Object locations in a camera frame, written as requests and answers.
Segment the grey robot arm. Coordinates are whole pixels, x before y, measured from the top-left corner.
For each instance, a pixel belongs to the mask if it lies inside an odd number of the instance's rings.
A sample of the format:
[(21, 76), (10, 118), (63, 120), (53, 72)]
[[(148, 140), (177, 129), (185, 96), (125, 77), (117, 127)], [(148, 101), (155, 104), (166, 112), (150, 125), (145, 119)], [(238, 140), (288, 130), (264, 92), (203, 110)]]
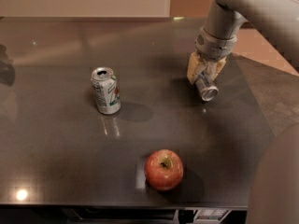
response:
[[(187, 78), (204, 101), (248, 21), (296, 68), (299, 65), (298, 0), (214, 0), (195, 40)], [(249, 196), (246, 224), (299, 224), (299, 125), (280, 133), (261, 158)]]

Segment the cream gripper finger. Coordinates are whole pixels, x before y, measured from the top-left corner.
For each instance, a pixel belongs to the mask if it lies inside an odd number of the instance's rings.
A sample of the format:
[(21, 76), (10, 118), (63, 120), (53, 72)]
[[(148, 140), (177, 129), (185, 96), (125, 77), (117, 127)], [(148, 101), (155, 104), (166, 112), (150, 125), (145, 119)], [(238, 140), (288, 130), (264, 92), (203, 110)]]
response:
[(193, 52), (187, 66), (187, 79), (193, 85), (200, 74), (206, 69), (205, 60), (199, 54)]
[(226, 58), (223, 58), (217, 62), (210, 62), (208, 64), (208, 73), (212, 80), (215, 80), (223, 67), (226, 65)]

